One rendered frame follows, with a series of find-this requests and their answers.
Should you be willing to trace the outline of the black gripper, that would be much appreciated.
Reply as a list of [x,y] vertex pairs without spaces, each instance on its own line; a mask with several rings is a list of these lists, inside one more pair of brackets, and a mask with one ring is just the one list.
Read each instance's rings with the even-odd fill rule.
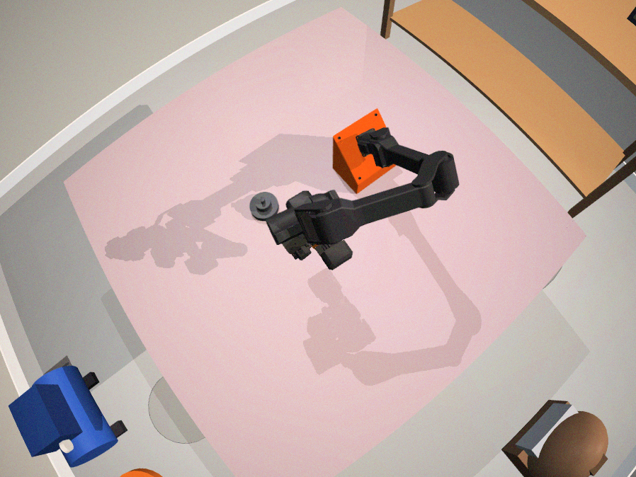
[[[309,191],[302,191],[298,194],[289,198],[285,206],[286,208],[290,207],[298,207],[304,204],[304,201],[311,196],[312,194]],[[319,256],[322,258],[326,266],[329,270],[334,270],[338,266],[342,265],[346,261],[350,260],[353,256],[353,251],[345,242],[345,240],[340,241],[336,244],[323,244],[318,245],[314,248]]]

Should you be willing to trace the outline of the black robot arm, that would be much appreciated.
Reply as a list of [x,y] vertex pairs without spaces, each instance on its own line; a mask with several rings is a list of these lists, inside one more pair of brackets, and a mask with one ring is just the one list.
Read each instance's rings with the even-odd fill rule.
[[282,244],[295,260],[304,260],[315,244],[336,244],[351,237],[363,225],[412,209],[432,207],[439,200],[447,200],[459,186],[450,152],[428,155],[399,145],[389,127],[373,127],[356,136],[356,141],[362,156],[372,154],[376,166],[394,164],[418,176],[409,184],[358,200],[339,197],[335,190],[317,193],[303,205],[267,218],[276,245]]

